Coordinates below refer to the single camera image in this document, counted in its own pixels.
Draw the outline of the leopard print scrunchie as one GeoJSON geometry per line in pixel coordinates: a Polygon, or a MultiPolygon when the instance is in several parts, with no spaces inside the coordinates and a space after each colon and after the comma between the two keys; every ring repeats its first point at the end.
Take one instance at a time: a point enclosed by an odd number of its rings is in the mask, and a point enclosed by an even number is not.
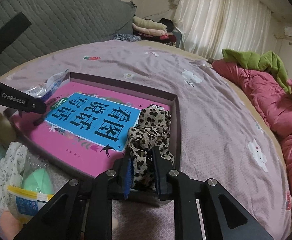
{"type": "Polygon", "coordinates": [[[149,153],[155,146],[159,148],[163,159],[174,163],[174,156],[169,150],[170,111],[148,107],[140,111],[138,124],[128,130],[128,152],[132,157],[132,188],[138,191],[155,190],[153,160],[149,153]]]}

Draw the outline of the white floral fabric scrunchie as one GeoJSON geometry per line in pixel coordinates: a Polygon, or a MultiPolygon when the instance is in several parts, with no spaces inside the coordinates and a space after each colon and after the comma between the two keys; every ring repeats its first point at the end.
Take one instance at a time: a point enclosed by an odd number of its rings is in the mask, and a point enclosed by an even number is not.
{"type": "Polygon", "coordinates": [[[28,148],[20,142],[11,142],[0,160],[0,215],[8,210],[8,186],[21,187],[28,148]]]}

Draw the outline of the green sponge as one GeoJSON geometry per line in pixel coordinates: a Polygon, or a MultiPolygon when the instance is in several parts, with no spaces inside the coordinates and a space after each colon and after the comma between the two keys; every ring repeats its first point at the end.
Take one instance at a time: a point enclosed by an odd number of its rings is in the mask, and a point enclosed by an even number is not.
{"type": "Polygon", "coordinates": [[[54,194],[53,182],[48,173],[49,163],[36,155],[27,155],[21,188],[44,194],[54,194]]]}

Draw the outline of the yellow cartoon wipes pack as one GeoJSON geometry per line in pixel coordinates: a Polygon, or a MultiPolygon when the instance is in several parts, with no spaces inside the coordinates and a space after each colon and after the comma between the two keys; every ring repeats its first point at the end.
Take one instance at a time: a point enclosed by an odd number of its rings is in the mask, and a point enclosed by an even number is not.
{"type": "Polygon", "coordinates": [[[28,223],[54,196],[10,185],[7,187],[7,193],[7,207],[21,226],[28,223]]]}

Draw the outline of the peach makeup sponge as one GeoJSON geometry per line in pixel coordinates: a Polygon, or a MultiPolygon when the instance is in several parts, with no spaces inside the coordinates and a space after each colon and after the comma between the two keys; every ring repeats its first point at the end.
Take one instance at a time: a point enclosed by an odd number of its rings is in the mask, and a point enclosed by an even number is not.
{"type": "Polygon", "coordinates": [[[5,237],[9,240],[12,240],[20,232],[19,221],[9,211],[2,213],[0,226],[5,237]]]}

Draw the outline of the cream teddy bear purple dress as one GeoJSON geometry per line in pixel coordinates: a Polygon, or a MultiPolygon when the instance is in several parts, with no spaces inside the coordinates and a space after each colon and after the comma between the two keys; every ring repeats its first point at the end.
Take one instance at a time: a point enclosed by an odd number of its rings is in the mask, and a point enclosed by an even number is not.
{"type": "Polygon", "coordinates": [[[9,120],[0,113],[0,146],[7,149],[11,142],[16,141],[17,135],[15,129],[10,124],[9,120]]]}

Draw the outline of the purple patterned bed sheet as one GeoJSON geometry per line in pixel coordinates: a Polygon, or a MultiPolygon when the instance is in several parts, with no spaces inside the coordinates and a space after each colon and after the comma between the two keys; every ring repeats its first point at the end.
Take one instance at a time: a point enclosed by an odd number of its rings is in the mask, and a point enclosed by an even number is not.
{"type": "Polygon", "coordinates": [[[215,178],[274,239],[289,235],[292,212],[281,149],[249,100],[212,68],[175,48],[111,40],[35,59],[3,82],[26,90],[66,69],[177,95],[182,172],[215,178]]]}

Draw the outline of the pink and blue book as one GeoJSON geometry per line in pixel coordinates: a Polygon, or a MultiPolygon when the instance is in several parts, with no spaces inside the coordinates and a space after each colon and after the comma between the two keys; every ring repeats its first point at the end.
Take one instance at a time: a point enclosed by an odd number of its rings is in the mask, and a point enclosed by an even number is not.
{"type": "Polygon", "coordinates": [[[44,115],[15,113],[10,120],[29,145],[56,166],[96,177],[124,155],[128,130],[143,108],[170,110],[172,104],[141,93],[67,81],[46,105],[44,115]]]}

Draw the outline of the dark shallow cardboard box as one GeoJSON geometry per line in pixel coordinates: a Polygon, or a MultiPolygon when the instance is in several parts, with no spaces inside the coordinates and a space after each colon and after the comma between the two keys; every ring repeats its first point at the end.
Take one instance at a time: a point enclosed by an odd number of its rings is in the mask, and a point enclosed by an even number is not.
{"type": "Polygon", "coordinates": [[[34,154],[64,172],[94,178],[122,158],[127,133],[142,109],[171,114],[169,151],[180,166],[181,126],[178,97],[162,90],[106,77],[69,72],[46,101],[45,114],[9,109],[5,115],[34,154]]]}

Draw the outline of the grey quilted headboard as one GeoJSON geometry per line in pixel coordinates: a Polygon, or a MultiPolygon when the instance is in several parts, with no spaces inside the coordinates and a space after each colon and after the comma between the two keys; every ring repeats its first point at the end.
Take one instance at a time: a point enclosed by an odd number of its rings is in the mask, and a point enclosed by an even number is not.
{"type": "Polygon", "coordinates": [[[31,25],[0,53],[0,76],[55,51],[132,34],[135,11],[121,0],[1,0],[0,29],[20,12],[31,25]]]}

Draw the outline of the pink quilted comforter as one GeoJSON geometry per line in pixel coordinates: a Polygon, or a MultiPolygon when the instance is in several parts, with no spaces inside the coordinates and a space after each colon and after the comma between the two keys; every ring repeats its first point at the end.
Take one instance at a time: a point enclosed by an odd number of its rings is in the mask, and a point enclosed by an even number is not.
{"type": "Polygon", "coordinates": [[[217,60],[213,69],[237,85],[249,98],[280,142],[292,196],[292,95],[266,72],[240,68],[234,62],[217,60]]]}

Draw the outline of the dark patterned cloth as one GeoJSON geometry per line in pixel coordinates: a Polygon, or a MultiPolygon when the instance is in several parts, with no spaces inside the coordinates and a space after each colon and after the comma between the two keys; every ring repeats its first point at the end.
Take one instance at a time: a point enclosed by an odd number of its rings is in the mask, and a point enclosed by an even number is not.
{"type": "Polygon", "coordinates": [[[133,34],[115,34],[114,39],[126,42],[138,42],[141,40],[141,37],[133,34]]]}

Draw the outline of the stack of folded clothes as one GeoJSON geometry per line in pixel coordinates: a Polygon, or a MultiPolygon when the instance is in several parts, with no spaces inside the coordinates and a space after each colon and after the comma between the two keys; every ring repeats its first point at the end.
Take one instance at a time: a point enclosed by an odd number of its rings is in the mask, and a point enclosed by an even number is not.
{"type": "Polygon", "coordinates": [[[155,22],[148,18],[139,18],[133,16],[133,33],[142,40],[154,41],[167,44],[173,47],[179,47],[182,40],[182,34],[173,24],[172,20],[166,18],[155,22]]]}

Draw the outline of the green garment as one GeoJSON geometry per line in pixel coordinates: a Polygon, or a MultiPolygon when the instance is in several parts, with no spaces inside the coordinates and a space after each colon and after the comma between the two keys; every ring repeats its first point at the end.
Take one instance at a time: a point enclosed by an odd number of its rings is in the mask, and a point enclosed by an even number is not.
{"type": "Polygon", "coordinates": [[[252,51],[223,49],[222,55],[225,62],[234,62],[248,70],[267,72],[286,93],[292,93],[292,89],[288,84],[289,77],[285,65],[280,57],[273,51],[267,51],[266,53],[259,55],[252,51]]]}

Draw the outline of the white striped curtain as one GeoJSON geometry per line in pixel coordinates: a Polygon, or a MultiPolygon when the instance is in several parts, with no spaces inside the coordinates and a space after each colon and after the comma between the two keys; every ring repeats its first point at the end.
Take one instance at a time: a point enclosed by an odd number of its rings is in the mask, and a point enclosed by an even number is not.
{"type": "Polygon", "coordinates": [[[259,0],[179,0],[173,22],[185,51],[218,60],[223,49],[261,54],[271,10],[259,0]]]}

